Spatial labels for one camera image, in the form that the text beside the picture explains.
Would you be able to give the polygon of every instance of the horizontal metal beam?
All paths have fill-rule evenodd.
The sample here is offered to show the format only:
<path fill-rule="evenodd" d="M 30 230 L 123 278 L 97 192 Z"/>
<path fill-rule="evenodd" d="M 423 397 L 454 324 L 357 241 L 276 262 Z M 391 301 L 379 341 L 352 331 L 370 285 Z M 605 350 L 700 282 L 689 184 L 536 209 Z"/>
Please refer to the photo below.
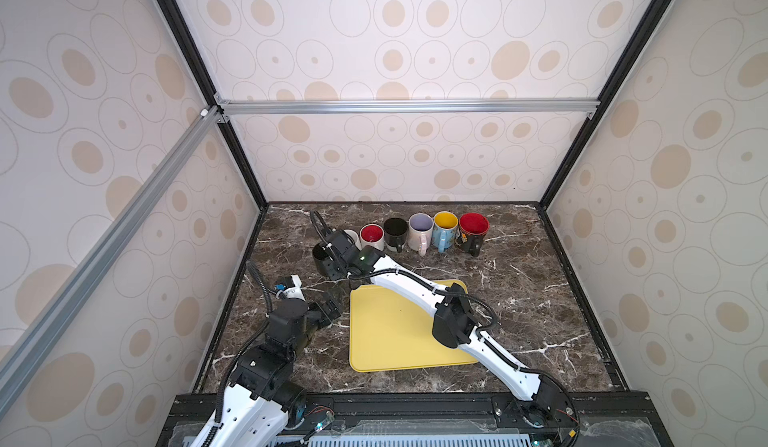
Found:
<path fill-rule="evenodd" d="M 397 114 L 405 112 L 594 112 L 596 98 L 475 98 L 355 101 L 222 101 L 227 116 L 254 114 Z"/>
<path fill-rule="evenodd" d="M 125 245 L 149 217 L 203 137 L 216 122 L 223 120 L 216 107 L 208 107 L 207 111 L 205 117 L 187 129 L 91 253 L 78 265 L 50 307 L 19 340 L 11 358 L 0 369 L 0 419 L 51 353 Z"/>

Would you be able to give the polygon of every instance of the mug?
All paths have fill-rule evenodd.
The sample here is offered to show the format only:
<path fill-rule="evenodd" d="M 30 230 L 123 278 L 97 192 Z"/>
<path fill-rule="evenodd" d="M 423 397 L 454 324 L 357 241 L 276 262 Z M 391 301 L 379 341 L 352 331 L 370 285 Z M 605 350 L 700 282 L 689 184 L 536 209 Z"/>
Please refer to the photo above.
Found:
<path fill-rule="evenodd" d="M 429 241 L 432 240 L 432 228 L 435 223 L 427 214 L 413 214 L 408 219 L 408 247 L 417 250 L 418 255 L 427 254 Z"/>
<path fill-rule="evenodd" d="M 376 223 L 369 223 L 360 229 L 362 246 L 372 245 L 376 249 L 384 250 L 384 229 Z"/>
<path fill-rule="evenodd" d="M 357 237 L 357 232 L 351 229 L 344 229 L 344 232 L 347 232 L 350 235 L 350 237 L 352 238 L 352 242 L 354 242 L 355 247 L 357 247 L 357 250 L 361 250 L 362 245 L 360 244 L 360 237 Z"/>
<path fill-rule="evenodd" d="M 451 247 L 454 237 L 456 237 L 456 227 L 458 218 L 451 212 L 443 211 L 435 214 L 435 229 L 432 231 L 432 245 L 439 253 L 446 251 Z"/>
<path fill-rule="evenodd" d="M 406 245 L 408 234 L 408 222 L 401 218 L 389 218 L 384 221 L 384 241 L 386 248 L 392 252 L 402 252 L 402 246 Z"/>
<path fill-rule="evenodd" d="M 480 248 L 490 227 L 491 223 L 488 219 L 477 212 L 462 215 L 458 219 L 456 247 L 477 257 L 480 255 Z"/>

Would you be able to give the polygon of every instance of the wall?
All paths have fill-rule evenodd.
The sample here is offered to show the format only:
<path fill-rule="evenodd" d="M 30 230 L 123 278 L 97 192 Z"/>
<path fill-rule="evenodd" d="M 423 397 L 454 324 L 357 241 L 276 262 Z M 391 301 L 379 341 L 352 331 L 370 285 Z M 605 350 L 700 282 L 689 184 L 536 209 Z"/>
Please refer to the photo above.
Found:
<path fill-rule="evenodd" d="M 587 97 L 649 0 L 179 0 L 225 98 Z"/>
<path fill-rule="evenodd" d="M 152 447 L 256 222 L 216 128 L 0 422 L 0 447 Z"/>
<path fill-rule="evenodd" d="M 0 359 L 203 105 L 152 0 L 0 0 Z"/>
<path fill-rule="evenodd" d="M 234 116 L 270 201 L 537 201 L 583 112 Z"/>
<path fill-rule="evenodd" d="M 768 438 L 768 0 L 679 0 L 549 212 L 679 447 Z"/>

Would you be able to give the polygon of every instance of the brown marble surface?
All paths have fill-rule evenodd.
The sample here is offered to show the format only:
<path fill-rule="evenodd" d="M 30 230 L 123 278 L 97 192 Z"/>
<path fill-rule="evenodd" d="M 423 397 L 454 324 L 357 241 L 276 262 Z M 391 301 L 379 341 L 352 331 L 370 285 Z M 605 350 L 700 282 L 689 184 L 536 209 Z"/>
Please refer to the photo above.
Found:
<path fill-rule="evenodd" d="M 343 292 L 345 311 L 320 330 L 294 365 L 291 380 L 309 392 L 501 392 L 506 388 L 480 363 L 431 369 L 358 373 L 350 367 L 350 290 L 347 282 L 323 280 L 312 262 L 317 237 L 309 212 L 320 211 L 335 228 L 360 231 L 390 217 L 416 212 L 457 215 L 480 212 L 491 222 L 480 256 L 455 247 L 439 253 L 430 247 L 393 253 L 408 269 L 430 279 L 460 279 L 469 291 L 490 303 L 501 319 L 492 336 L 528 366 L 544 369 L 569 389 L 610 390 L 589 329 L 566 283 L 552 244 L 529 206 L 508 204 L 274 204 L 256 241 L 253 259 L 267 281 L 299 274 L 307 300 L 320 299 L 332 287 Z M 213 393 L 237 348 L 264 318 L 261 291 L 249 279 L 240 286 L 224 335 L 214 356 L 204 392 Z"/>

